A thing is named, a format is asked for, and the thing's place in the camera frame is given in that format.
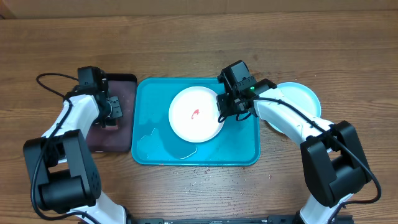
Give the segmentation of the pink green scrub sponge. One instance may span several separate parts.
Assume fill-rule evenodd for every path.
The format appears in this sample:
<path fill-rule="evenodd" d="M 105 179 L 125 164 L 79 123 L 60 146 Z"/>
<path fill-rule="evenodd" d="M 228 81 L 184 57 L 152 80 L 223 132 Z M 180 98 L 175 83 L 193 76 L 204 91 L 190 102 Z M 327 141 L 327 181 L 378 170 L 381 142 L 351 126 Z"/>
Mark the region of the pink green scrub sponge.
<path fill-rule="evenodd" d="M 108 130 L 108 131 L 114 131 L 114 130 L 118 130 L 119 126 L 118 125 L 114 125 L 114 126 L 106 125 L 103 129 Z"/>

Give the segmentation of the white plate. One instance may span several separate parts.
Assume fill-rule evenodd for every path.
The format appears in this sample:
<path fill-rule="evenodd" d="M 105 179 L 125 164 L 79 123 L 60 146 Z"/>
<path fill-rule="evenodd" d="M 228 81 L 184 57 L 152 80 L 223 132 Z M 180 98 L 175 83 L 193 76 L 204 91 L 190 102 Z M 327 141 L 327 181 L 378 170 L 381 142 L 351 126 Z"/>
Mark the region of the white plate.
<path fill-rule="evenodd" d="M 217 94 L 203 86 L 192 86 L 179 92 L 169 107 L 169 123 L 181 139 L 201 143 L 213 139 L 222 129 Z"/>

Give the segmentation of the light blue plate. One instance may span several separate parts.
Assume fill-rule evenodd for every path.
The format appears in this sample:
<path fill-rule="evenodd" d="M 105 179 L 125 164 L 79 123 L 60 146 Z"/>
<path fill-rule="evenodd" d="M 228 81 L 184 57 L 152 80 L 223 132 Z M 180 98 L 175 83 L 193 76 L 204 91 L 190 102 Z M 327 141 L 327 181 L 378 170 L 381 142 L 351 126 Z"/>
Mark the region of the light blue plate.
<path fill-rule="evenodd" d="M 306 112 L 321 117 L 322 108 L 318 96 L 307 86 L 296 82 L 285 82 L 277 85 L 286 99 L 295 103 Z"/>

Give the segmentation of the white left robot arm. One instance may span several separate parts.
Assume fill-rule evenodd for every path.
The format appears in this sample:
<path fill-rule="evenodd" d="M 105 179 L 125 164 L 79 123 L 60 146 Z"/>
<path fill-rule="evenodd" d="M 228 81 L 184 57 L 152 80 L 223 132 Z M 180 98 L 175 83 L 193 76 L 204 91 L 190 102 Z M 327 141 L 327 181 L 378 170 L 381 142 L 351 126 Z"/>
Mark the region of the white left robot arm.
<path fill-rule="evenodd" d="M 134 223 L 128 209 L 102 191 L 86 137 L 93 124 L 105 127 L 123 115 L 109 83 L 136 77 L 87 66 L 75 79 L 78 84 L 62 95 L 63 109 L 51 128 L 23 146 L 32 207 L 47 221 L 76 216 L 83 223 Z"/>

